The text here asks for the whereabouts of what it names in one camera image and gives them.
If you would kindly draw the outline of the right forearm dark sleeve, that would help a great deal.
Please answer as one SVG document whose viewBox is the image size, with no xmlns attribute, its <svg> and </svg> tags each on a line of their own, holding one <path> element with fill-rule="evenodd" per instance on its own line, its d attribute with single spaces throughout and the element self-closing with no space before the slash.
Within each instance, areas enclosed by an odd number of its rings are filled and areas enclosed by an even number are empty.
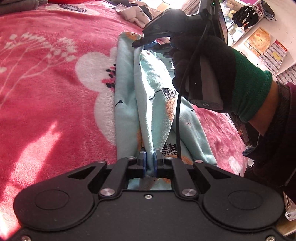
<svg viewBox="0 0 296 241">
<path fill-rule="evenodd" d="M 272 81 L 264 103 L 249 122 L 259 132 L 257 145 L 243 155 L 254 161 L 245 178 L 295 200 L 295 125 L 288 122 L 291 102 L 289 87 Z"/>
</svg>

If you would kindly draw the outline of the right black gloved hand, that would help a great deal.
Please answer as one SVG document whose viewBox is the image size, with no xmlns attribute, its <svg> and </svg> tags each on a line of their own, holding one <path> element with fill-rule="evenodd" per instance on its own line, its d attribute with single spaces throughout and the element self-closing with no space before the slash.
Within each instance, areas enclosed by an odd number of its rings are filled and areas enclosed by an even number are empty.
<svg viewBox="0 0 296 241">
<path fill-rule="evenodd" d="M 170 51 L 175 67 L 173 86 L 186 100 L 187 93 L 180 91 L 185 80 L 186 69 L 197 47 L 200 37 L 172 37 L 174 48 Z M 270 90 L 273 76 L 252 64 L 239 51 L 233 49 L 221 39 L 208 36 L 201 54 L 209 60 L 219 85 L 220 96 L 224 104 L 219 113 L 234 113 L 246 123 L 257 113 Z"/>
</svg>

